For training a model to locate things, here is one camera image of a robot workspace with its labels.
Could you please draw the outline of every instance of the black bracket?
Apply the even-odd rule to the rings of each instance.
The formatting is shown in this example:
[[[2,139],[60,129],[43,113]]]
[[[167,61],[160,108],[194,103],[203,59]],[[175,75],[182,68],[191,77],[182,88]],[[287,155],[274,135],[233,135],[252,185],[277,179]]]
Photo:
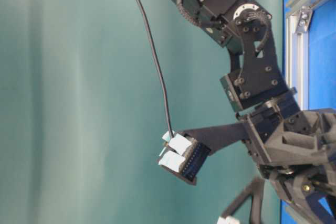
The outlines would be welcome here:
[[[243,205],[243,203],[249,198],[252,198],[252,206],[250,212],[250,224],[261,223],[261,208],[264,198],[264,186],[265,181],[256,177],[253,181],[239,194],[239,196],[226,208],[221,217],[227,218],[233,216],[235,212]]]

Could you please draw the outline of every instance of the bolt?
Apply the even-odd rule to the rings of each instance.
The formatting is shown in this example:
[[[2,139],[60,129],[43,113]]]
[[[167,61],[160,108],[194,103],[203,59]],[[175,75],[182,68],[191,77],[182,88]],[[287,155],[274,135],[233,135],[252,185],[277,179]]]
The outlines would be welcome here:
[[[301,18],[302,18],[302,19],[307,19],[307,18],[308,18],[308,14],[307,14],[307,13],[302,13]]]
[[[234,85],[235,86],[239,86],[239,85],[242,85],[244,83],[245,83],[245,79],[244,78],[238,78],[238,79],[235,80]]]
[[[310,186],[309,186],[309,185],[304,185],[304,186],[302,187],[302,189],[303,189],[303,191],[308,192],[308,191],[310,191]]]
[[[246,92],[244,93],[244,96],[245,96],[246,98],[249,98],[249,97],[251,96],[251,93],[250,93],[249,91],[246,91]]]
[[[239,84],[244,84],[245,83],[245,79],[244,78],[239,78],[238,79],[238,83]]]
[[[205,30],[206,30],[208,33],[210,33],[210,34],[213,34],[213,33],[214,33],[214,31],[213,31],[212,28],[210,28],[210,27],[206,28]]]
[[[299,23],[299,26],[305,26],[306,25],[306,21],[305,20],[301,20]]]
[[[231,101],[235,101],[234,97],[233,97],[233,94],[231,93],[231,91],[227,91],[227,95],[229,96],[230,100]]]

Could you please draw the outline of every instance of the blue wall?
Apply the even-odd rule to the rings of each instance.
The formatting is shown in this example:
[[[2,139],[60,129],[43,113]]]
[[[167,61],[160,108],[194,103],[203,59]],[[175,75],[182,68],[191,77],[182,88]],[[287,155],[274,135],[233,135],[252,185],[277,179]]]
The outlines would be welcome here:
[[[313,15],[309,31],[309,109],[336,108],[336,0],[330,0]],[[296,222],[282,203],[281,220]]]

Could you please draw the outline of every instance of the black plastic part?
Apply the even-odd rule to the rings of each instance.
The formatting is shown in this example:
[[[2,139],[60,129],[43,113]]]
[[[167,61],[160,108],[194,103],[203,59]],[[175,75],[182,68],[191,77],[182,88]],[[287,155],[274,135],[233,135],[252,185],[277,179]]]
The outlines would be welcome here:
[[[204,164],[206,158],[210,153],[210,149],[206,147],[204,144],[199,143],[195,148],[193,154],[187,160],[186,165],[183,167],[181,172],[182,176],[185,177],[189,181],[193,181],[196,177],[198,171],[201,169]]]
[[[191,136],[206,145],[213,155],[217,151],[241,140],[248,139],[248,134],[243,123],[207,127],[180,132],[182,136]]]
[[[250,224],[261,223],[261,208],[264,198],[265,181],[262,178],[256,177],[240,194],[239,196],[226,208],[222,217],[225,219],[228,216],[233,216],[235,212],[243,205],[249,198],[252,198],[252,206],[250,212]]]

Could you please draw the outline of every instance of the screw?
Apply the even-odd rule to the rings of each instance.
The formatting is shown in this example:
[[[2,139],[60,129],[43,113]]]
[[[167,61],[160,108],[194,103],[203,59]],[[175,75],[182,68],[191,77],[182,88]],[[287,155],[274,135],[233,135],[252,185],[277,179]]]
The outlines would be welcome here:
[[[302,189],[304,190],[304,191],[310,191],[310,186],[309,185],[304,185],[303,187],[302,187]]]
[[[241,85],[241,84],[244,84],[244,83],[245,83],[244,78],[236,79],[235,82],[234,82],[235,86],[238,86],[238,85]]]
[[[251,93],[250,93],[249,91],[246,91],[246,92],[244,93],[244,96],[245,96],[246,98],[249,98],[249,97],[251,96]]]
[[[306,21],[305,20],[301,20],[299,23],[299,26],[305,26],[306,25]]]
[[[230,98],[231,101],[235,101],[235,98],[233,97],[233,94],[232,94],[232,92],[230,90],[227,91],[227,95],[229,96],[229,98]]]
[[[307,19],[308,18],[308,14],[307,13],[302,13],[302,19]]]

